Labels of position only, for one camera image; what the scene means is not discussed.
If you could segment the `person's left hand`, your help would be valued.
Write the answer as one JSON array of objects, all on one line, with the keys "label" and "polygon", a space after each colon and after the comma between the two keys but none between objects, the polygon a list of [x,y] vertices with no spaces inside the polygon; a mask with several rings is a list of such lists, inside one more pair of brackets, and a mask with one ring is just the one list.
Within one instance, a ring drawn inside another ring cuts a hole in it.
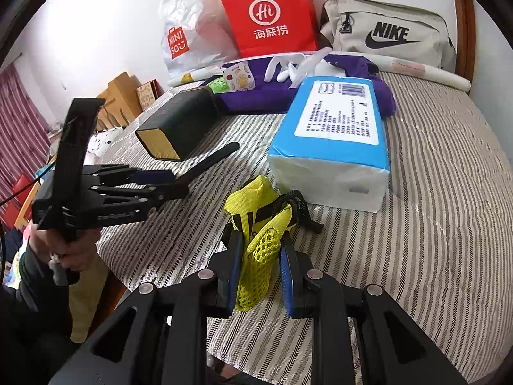
[{"label": "person's left hand", "polygon": [[77,240],[67,243],[54,229],[39,230],[36,224],[29,226],[29,247],[36,257],[48,264],[56,255],[65,269],[84,272],[89,269],[97,256],[97,242],[101,229],[93,228],[81,232]]}]

